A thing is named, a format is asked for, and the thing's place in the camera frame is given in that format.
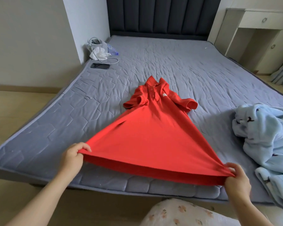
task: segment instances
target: headboard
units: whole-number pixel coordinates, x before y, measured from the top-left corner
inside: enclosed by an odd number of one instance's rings
[[[220,0],[107,0],[110,34],[207,40]]]

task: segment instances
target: red polo shirt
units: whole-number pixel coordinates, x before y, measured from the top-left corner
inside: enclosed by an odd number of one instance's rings
[[[197,108],[161,78],[151,76],[124,103],[128,110],[101,130],[84,149],[84,160],[112,170],[196,185],[223,185],[233,174],[187,113]]]

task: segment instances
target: white cabinet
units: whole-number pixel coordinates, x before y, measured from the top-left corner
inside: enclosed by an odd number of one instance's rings
[[[249,71],[271,74],[283,64],[283,13],[227,9],[215,46]]]

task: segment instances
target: quilted mattress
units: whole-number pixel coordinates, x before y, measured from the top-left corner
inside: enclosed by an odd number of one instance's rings
[[[193,123],[222,162],[242,165],[252,184],[252,201],[272,203],[255,177],[258,165],[243,152],[243,139],[234,135],[231,121],[235,107],[257,102],[283,107],[283,95],[206,41],[113,36],[109,43],[119,52],[119,63],[103,70],[90,68],[89,60],[69,86],[0,146],[1,179],[46,184],[57,171],[61,153],[112,123],[136,87],[152,75],[164,78],[181,98],[198,102],[189,112]],[[116,194],[227,199],[222,187],[134,176],[90,163],[84,163],[70,186]]]

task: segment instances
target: wall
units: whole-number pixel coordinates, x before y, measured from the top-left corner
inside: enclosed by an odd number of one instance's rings
[[[63,0],[0,0],[0,85],[63,87],[80,67]]]
[[[215,43],[226,8],[282,10],[283,0],[221,0],[208,41]]]
[[[86,61],[84,44],[91,37],[110,37],[106,0],[63,0],[80,62]]]

